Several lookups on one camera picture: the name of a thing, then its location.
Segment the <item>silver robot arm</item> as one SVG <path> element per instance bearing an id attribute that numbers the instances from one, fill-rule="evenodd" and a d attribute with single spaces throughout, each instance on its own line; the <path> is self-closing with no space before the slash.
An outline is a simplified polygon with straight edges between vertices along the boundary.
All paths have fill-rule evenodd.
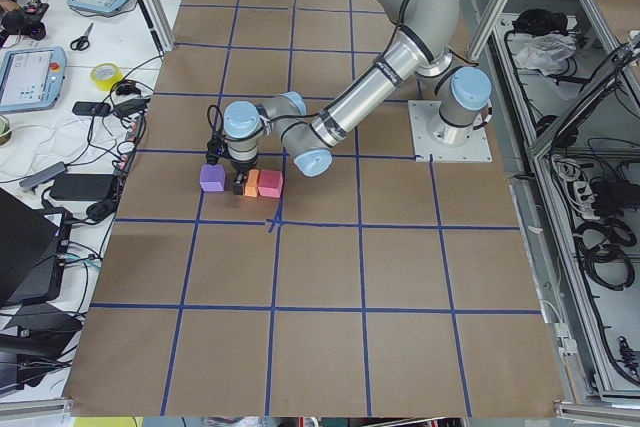
<path id="1" fill-rule="evenodd" d="M 258 160 L 261 138 L 276 133 L 299 171 L 307 177 L 325 172 L 331 150 L 407 79 L 425 81 L 439 98 L 436 112 L 421 127 L 437 147 L 457 150 L 491 118 L 492 86 L 479 68 L 455 60 L 449 42 L 459 20 L 459 0 L 376 0 L 394 26 L 388 45 L 371 65 L 326 107 L 306 110 L 293 91 L 257 104 L 236 101 L 223 113 L 223 146 L 236 171 L 235 194 L 249 191 L 249 173 Z"/>

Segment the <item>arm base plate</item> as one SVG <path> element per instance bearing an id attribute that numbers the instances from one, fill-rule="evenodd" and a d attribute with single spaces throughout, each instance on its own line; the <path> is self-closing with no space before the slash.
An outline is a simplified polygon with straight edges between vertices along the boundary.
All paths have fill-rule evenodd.
<path id="1" fill-rule="evenodd" d="M 484 127 L 476 129 L 480 115 L 467 127 L 452 127 L 440 117 L 439 101 L 408 102 L 414 157 L 417 162 L 490 163 L 489 141 Z"/>

